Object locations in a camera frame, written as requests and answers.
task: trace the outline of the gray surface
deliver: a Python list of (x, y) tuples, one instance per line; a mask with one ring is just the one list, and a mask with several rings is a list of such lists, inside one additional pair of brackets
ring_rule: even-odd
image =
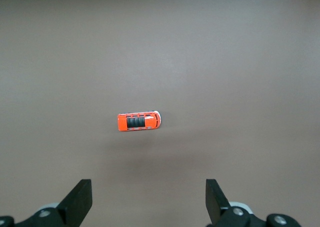
[[(319, 0), (0, 0), (0, 215), (204, 227), (205, 180), (319, 223)], [(158, 110), (157, 130), (117, 114)]]

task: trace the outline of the toy car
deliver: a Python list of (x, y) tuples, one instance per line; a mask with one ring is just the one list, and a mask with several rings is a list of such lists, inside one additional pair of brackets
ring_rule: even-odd
[(161, 116), (158, 111), (118, 114), (119, 131), (154, 130), (160, 126)]

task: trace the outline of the silver screw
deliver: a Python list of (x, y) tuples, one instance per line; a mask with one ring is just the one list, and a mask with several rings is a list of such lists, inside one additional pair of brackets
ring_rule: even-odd
[(41, 213), (39, 214), (39, 217), (47, 217), (48, 215), (50, 215), (50, 211), (48, 210), (42, 210)]
[(275, 220), (275, 222), (277, 222), (280, 225), (285, 225), (287, 223), (287, 221), (283, 217), (281, 217), (279, 215), (274, 217), (274, 220)]
[(237, 216), (243, 216), (244, 212), (240, 208), (234, 208), (233, 213), (235, 213)]

